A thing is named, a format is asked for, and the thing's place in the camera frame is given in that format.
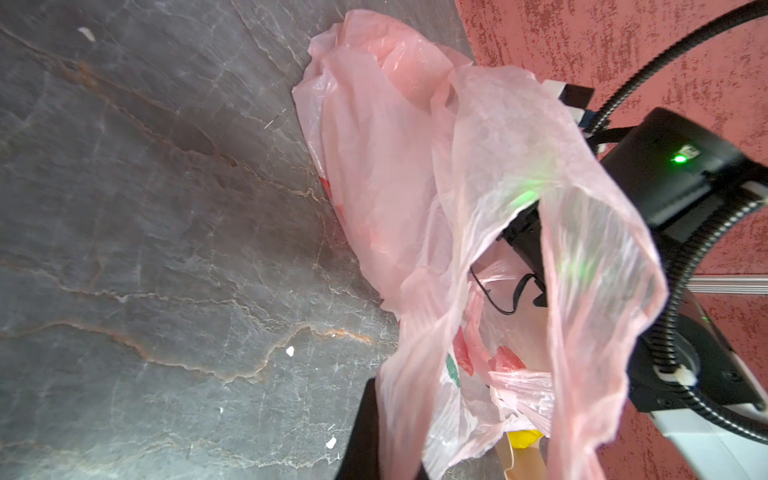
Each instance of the pink textured wall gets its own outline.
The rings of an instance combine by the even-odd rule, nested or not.
[[[481,65],[519,65],[540,79],[595,87],[598,109],[637,69],[690,31],[743,4],[732,0],[456,0]],[[612,116],[639,123],[677,111],[768,164],[768,18],[710,40],[668,65]],[[737,226],[700,273],[768,273],[768,209]],[[768,297],[700,296],[768,386]],[[693,479],[680,453],[627,403],[616,442],[601,450],[609,480]]]

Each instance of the white plastic bag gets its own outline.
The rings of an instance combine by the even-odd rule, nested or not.
[[[436,480],[504,431],[537,428],[550,478],[602,478],[594,449],[616,432],[628,356],[666,287],[570,114],[533,74],[471,66],[374,12],[349,12],[310,54],[293,90],[307,145],[400,321],[376,381],[382,477],[413,478],[423,460]],[[530,286],[500,316],[468,269],[501,300],[514,289],[526,267],[494,240],[536,200],[550,307],[531,306]]]

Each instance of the white crumb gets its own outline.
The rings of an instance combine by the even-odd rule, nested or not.
[[[96,37],[94,37],[94,32],[91,31],[88,27],[80,27],[78,28],[78,31],[85,35],[85,37],[90,40],[91,42],[96,41]]]

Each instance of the pink plastic bag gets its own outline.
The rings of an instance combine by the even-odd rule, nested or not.
[[[603,478],[594,449],[615,435],[628,356],[667,292],[647,228],[570,114],[533,74],[471,66],[374,12],[349,12],[310,54],[293,90],[307,145],[400,321],[376,381],[382,477],[423,461],[436,480],[536,428],[550,478]],[[494,240],[536,200],[550,307],[529,286],[502,316],[468,269],[511,296],[528,270]]]

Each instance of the gray marble surface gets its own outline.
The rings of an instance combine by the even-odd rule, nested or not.
[[[452,0],[0,2],[0,478],[334,476],[397,325],[290,89],[359,7],[471,54]]]

